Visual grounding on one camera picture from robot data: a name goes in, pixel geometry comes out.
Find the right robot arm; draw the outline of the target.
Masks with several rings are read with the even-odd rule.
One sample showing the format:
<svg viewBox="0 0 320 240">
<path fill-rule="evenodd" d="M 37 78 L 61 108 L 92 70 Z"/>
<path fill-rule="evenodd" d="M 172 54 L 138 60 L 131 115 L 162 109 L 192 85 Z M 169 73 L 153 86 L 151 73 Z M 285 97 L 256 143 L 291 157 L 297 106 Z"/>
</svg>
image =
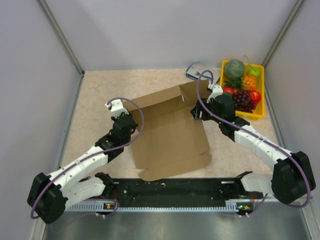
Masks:
<svg viewBox="0 0 320 240">
<path fill-rule="evenodd" d="M 285 205 L 292 205 L 303 196 L 306 201 L 302 206 L 309 203 L 316 183 L 304 152 L 284 149 L 261 135 L 247 120 L 236 116 L 233 101 L 225 94 L 209 99 L 198 97 L 190 112 L 196 120 L 215 121 L 223 135 L 250 150 L 271 169 L 271 175 L 249 173 L 242 177 L 233 185 L 237 197 L 261 192 Z"/>
</svg>

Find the brown cardboard box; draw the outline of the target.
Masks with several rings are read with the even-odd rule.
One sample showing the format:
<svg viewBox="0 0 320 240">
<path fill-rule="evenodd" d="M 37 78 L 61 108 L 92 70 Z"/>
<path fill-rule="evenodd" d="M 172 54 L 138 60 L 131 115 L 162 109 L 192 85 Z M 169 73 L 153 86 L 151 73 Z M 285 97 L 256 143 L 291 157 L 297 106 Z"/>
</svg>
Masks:
<svg viewBox="0 0 320 240">
<path fill-rule="evenodd" d="M 195 120 L 191 110 L 197 102 L 197 92 L 207 98 L 208 81 L 197 86 L 195 81 L 166 88 L 135 98 L 140 109 L 125 101 L 141 131 L 131 143 L 139 178 L 156 181 L 195 171 L 212 161 L 210 145 L 202 121 Z"/>
</svg>

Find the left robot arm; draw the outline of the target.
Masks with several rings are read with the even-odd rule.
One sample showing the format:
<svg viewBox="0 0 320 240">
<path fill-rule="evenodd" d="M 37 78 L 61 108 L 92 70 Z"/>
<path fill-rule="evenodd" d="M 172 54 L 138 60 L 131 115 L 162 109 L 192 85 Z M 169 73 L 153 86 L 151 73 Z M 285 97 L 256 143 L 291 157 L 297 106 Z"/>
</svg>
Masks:
<svg viewBox="0 0 320 240">
<path fill-rule="evenodd" d="M 112 129 L 81 157 L 54 172 L 41 172 L 34 177 L 27 198 L 31 219 L 40 218 L 51 224 L 75 204 L 95 196 L 106 199 L 113 194 L 108 177 L 87 175 L 122 154 L 134 141 L 131 136 L 138 124 L 130 113 L 121 113 L 112 120 Z"/>
</svg>

